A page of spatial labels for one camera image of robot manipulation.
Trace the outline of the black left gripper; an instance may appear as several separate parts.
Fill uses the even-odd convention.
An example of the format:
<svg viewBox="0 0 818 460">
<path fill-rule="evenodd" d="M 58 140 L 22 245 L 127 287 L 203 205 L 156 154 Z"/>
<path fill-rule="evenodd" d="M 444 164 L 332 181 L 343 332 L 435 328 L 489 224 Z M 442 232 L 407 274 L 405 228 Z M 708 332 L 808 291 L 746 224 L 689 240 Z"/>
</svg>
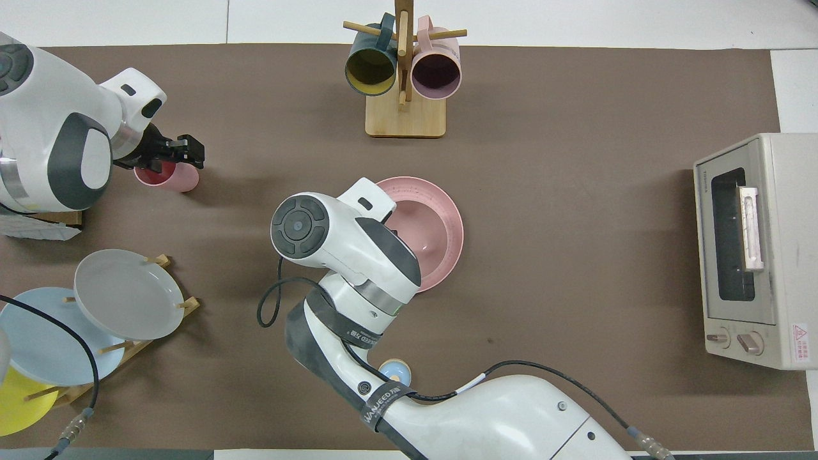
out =
<svg viewBox="0 0 818 460">
<path fill-rule="evenodd" d="M 167 160 L 178 154 L 178 162 L 204 169 L 205 147 L 192 135 L 183 134 L 177 139 L 169 139 L 160 133 L 154 123 L 148 123 L 141 140 L 133 151 L 120 159 L 114 159 L 114 165 L 123 169 L 151 169 L 155 161 Z"/>
</svg>

